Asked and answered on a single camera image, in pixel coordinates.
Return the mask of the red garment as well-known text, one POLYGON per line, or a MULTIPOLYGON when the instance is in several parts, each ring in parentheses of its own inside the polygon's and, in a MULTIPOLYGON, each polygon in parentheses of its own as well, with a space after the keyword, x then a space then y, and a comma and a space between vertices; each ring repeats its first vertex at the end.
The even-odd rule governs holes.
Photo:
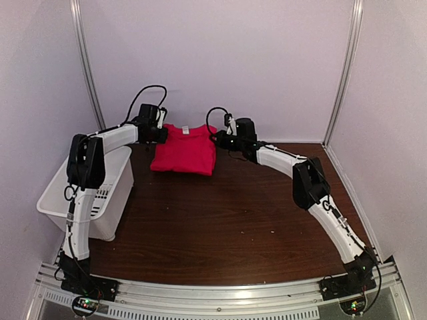
POLYGON ((164 127, 168 129, 167 139, 164 144, 156 145, 150 169, 211 176, 216 165, 216 146, 209 137, 218 131, 217 128, 211 125, 176 127, 172 124, 164 127))

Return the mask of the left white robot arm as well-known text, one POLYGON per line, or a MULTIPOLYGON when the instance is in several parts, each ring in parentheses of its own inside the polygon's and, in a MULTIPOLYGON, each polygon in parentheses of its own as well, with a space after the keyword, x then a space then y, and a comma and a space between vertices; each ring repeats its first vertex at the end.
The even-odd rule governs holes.
POLYGON ((89 135, 77 134, 72 139, 66 168, 68 185, 64 189, 69 208, 59 266, 82 296, 96 289, 95 279, 89 276, 89 224, 96 191, 106 177, 105 155, 133 143, 165 143, 166 115, 165 107, 143 104, 131 121, 89 135))

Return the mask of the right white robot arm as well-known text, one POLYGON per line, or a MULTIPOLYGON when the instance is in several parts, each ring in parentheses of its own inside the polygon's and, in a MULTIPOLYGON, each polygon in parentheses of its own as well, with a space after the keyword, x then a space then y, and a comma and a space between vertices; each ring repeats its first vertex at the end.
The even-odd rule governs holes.
POLYGON ((296 155, 259 141, 254 122, 249 118, 234 119, 226 115, 225 123, 226 130, 209 134, 211 141, 221 149, 240 152, 244 159, 292 179, 294 203, 318 221, 340 254, 347 272, 342 289, 351 295, 359 292, 372 277, 378 262, 373 250, 354 233, 337 208, 320 159, 296 155))

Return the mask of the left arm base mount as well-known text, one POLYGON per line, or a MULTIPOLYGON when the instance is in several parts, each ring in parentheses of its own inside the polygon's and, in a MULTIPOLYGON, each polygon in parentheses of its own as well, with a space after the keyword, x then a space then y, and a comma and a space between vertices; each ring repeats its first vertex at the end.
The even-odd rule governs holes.
POLYGON ((91 299, 114 302, 119 282, 90 275, 90 262, 90 258, 75 261, 62 252, 59 256, 59 268, 63 272, 62 290, 91 299))

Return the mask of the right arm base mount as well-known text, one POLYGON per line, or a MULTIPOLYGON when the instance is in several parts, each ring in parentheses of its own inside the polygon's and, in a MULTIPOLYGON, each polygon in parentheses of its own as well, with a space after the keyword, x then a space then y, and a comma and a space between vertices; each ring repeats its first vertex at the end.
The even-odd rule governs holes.
POLYGON ((372 267, 365 266, 349 269, 344 275, 327 275, 318 285, 324 301, 361 295, 366 290, 376 288, 372 267))

